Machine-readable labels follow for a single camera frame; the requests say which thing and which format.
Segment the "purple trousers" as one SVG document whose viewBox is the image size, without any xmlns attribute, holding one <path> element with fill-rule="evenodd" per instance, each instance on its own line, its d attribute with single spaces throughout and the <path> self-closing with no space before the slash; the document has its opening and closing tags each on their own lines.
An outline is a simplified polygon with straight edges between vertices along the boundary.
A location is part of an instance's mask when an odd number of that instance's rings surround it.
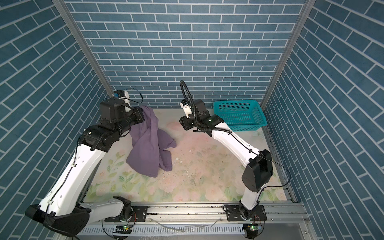
<svg viewBox="0 0 384 240">
<path fill-rule="evenodd" d="M 176 141 L 159 129 L 159 119 L 152 108 L 141 106 L 144 122 L 131 128 L 132 150 L 126 163 L 137 173 L 156 178 L 159 170 L 170 172 L 172 154 L 169 148 L 176 148 Z"/>
</svg>

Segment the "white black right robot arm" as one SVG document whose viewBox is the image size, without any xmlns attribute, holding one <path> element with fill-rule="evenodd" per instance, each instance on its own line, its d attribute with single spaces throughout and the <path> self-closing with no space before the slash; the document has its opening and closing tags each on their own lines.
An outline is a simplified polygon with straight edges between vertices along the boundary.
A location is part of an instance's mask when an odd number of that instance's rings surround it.
<svg viewBox="0 0 384 240">
<path fill-rule="evenodd" d="M 246 188 L 239 202 L 239 212 L 244 220 L 254 220 L 261 209 L 260 195 L 274 174 L 271 153 L 260 151 L 241 139 L 222 118 L 210 115 L 203 101 L 183 99 L 181 108 L 185 112 L 180 118 L 184 130 L 196 128 L 195 132 L 206 133 L 230 150 L 245 167 L 242 181 Z"/>
</svg>

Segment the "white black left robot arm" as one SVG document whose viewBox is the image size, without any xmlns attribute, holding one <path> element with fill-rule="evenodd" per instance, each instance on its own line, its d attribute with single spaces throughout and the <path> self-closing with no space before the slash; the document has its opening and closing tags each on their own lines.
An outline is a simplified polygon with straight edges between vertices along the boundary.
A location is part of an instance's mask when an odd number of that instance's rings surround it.
<svg viewBox="0 0 384 240">
<path fill-rule="evenodd" d="M 87 182 L 106 153 L 132 126 L 145 120 L 140 107 L 133 108 L 122 98 L 102 101 L 100 112 L 99 123 L 80 135 L 73 157 L 52 189 L 39 204 L 25 211 L 26 217 L 66 237 L 75 238 L 93 222 L 107 218 L 125 222 L 133 217 L 131 201 L 120 196 L 101 203 L 82 203 Z"/>
</svg>

